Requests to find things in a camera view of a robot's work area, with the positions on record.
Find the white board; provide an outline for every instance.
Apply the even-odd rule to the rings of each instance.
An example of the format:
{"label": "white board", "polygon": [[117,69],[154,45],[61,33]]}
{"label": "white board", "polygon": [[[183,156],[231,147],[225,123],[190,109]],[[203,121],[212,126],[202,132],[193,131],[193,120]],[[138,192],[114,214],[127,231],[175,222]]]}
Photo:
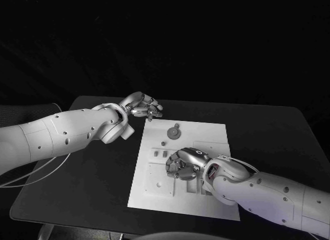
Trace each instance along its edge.
{"label": "white board", "polygon": [[[182,135],[179,139],[172,140],[167,137],[167,130],[175,124],[179,124]],[[182,148],[198,148],[212,158],[218,157],[218,154],[231,157],[225,124],[164,119],[153,119],[151,122],[144,120],[127,206],[239,221],[238,205],[229,206],[218,201],[211,192],[202,189],[200,177],[192,181],[167,177],[166,161]]]}

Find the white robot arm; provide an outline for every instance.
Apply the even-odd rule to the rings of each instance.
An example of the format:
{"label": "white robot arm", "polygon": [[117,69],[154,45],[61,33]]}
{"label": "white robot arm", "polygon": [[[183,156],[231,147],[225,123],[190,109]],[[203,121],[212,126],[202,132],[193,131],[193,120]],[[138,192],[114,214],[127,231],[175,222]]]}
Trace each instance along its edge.
{"label": "white robot arm", "polygon": [[239,204],[275,224],[330,239],[330,193],[252,166],[257,173],[250,173],[235,160],[224,155],[211,158],[199,149],[186,147],[166,162],[167,175],[185,181],[202,176],[203,189],[224,204]]}
{"label": "white robot arm", "polygon": [[162,117],[159,102],[140,91],[120,104],[56,113],[26,124],[0,128],[0,175],[16,167],[84,149],[92,140],[110,144],[134,133],[128,115]]}

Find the robotic hand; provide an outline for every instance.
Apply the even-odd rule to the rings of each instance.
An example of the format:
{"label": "robotic hand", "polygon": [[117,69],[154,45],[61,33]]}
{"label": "robotic hand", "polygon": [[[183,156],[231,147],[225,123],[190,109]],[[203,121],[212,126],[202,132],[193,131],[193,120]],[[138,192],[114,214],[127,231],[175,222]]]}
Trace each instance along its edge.
{"label": "robotic hand", "polygon": [[[241,163],[255,173],[250,173]],[[203,189],[224,204],[239,204],[268,221],[330,239],[330,193],[260,172],[229,156],[211,158],[192,147],[182,148],[164,166],[172,178],[190,181],[202,177]]]}
{"label": "robotic hand", "polygon": [[140,91],[120,104],[104,103],[92,109],[59,112],[26,124],[0,128],[0,175],[16,167],[71,154],[91,141],[110,144],[120,136],[127,140],[134,129],[128,115],[162,117],[160,103]]}

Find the robot forearm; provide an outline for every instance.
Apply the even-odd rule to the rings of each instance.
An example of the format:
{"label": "robot forearm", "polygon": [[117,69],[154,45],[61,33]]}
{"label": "robot forearm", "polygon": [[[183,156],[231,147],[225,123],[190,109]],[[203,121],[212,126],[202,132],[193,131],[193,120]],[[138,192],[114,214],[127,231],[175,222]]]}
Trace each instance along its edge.
{"label": "robot forearm", "polygon": [[120,135],[127,139],[133,132],[127,114],[114,103],[104,108],[65,111],[26,124],[2,127],[0,175],[33,161],[84,149],[92,140],[107,144]]}
{"label": "robot forearm", "polygon": [[[219,167],[209,178],[212,165]],[[206,165],[203,188],[225,204],[238,203],[271,222],[330,239],[330,193],[265,172],[250,175],[239,163],[215,158]]]}

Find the black table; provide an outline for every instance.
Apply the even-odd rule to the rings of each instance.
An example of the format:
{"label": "black table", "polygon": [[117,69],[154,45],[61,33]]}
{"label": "black table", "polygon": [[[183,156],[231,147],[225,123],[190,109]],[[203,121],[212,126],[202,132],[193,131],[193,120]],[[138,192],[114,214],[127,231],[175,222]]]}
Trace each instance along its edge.
{"label": "black table", "polygon": [[[81,96],[69,110],[121,100]],[[330,192],[330,163],[297,108],[173,100],[160,103],[162,119],[226,124],[232,157],[261,172]],[[311,239],[307,233],[268,222],[241,207],[241,221],[127,207],[144,122],[144,117],[130,116],[136,132],[127,140],[120,137],[111,144],[91,142],[48,178],[23,187],[10,209],[12,219],[136,235],[180,231],[231,239],[245,239],[245,234],[258,239]],[[58,157],[27,181],[45,176],[65,157]],[[36,168],[48,161],[39,161]]]}

